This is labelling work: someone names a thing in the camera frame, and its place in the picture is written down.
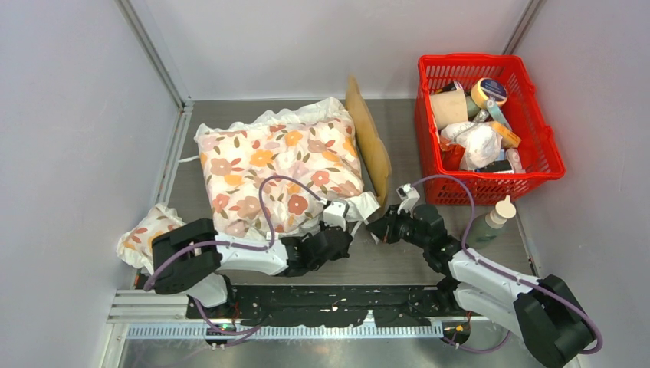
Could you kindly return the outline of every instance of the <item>red plastic basket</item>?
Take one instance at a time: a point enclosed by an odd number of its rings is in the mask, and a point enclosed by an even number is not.
[[[420,86],[415,105],[415,129],[418,136],[422,175],[446,174],[462,180],[474,195],[477,205],[493,205],[509,194],[512,200],[538,187],[547,180],[564,176],[553,130],[535,100],[535,86],[524,63],[516,56],[488,54],[425,55],[418,62]],[[429,101],[429,94],[452,81],[471,88],[478,79],[494,78],[507,89],[508,100],[503,112],[512,130],[521,138],[518,147],[523,174],[490,174],[448,171],[442,166],[438,131]],[[468,205],[465,191],[449,179],[425,183],[427,202],[436,205]]]

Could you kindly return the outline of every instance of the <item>floral pillow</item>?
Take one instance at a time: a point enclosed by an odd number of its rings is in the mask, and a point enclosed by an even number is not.
[[[229,235],[266,236],[269,229],[258,190],[272,175],[299,180],[326,199],[355,197],[363,191],[353,121],[336,99],[296,112],[267,113],[253,124],[233,124],[230,130],[202,124],[195,141],[215,228]],[[323,207],[299,185],[281,179],[264,186],[263,202],[280,235],[313,228]]]
[[[130,232],[122,235],[117,243],[117,256],[135,268],[146,268],[153,273],[151,243],[159,235],[183,226],[175,209],[163,204],[155,205],[142,221]]]

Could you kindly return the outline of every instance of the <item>spray bottle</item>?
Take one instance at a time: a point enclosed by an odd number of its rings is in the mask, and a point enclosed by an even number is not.
[[[467,244],[474,249],[487,247],[490,242],[505,231],[504,224],[517,214],[517,209],[510,202],[510,196],[497,202],[490,213],[475,219],[471,223]]]

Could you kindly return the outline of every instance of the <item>white cable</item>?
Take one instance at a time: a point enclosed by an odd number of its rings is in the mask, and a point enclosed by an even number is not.
[[[195,159],[199,159],[199,155],[188,157],[186,159],[180,159],[179,163],[188,163],[190,161],[194,161]]]
[[[354,225],[354,228],[352,229],[352,231],[350,233],[350,235],[352,235],[353,238],[354,238],[354,235],[356,234],[356,231],[359,230],[359,228],[361,227],[361,224],[363,224],[363,221],[357,221],[356,225]]]

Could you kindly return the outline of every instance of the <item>masking tape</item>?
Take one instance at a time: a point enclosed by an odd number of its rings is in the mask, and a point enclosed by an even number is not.
[[[481,108],[484,109],[485,103],[493,99],[499,107],[507,101],[507,91],[505,87],[492,78],[481,78],[471,88],[471,99]]]
[[[521,143],[521,138],[517,134],[509,131],[508,128],[501,125],[501,123],[498,121],[491,121],[489,124],[490,127],[494,129],[495,132],[497,132],[497,134],[504,138],[504,140],[501,142],[502,146],[506,148],[517,148],[519,146],[519,143]]]

